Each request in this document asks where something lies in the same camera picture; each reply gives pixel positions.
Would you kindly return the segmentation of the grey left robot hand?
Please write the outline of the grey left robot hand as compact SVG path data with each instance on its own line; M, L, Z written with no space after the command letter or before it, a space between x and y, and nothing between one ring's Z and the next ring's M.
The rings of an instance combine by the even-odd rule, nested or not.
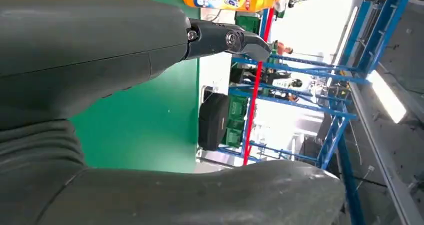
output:
M153 0L0 0L1 224L331 224L345 186L300 161L210 173L86 165L70 117L221 52L265 61L272 51L236 25Z

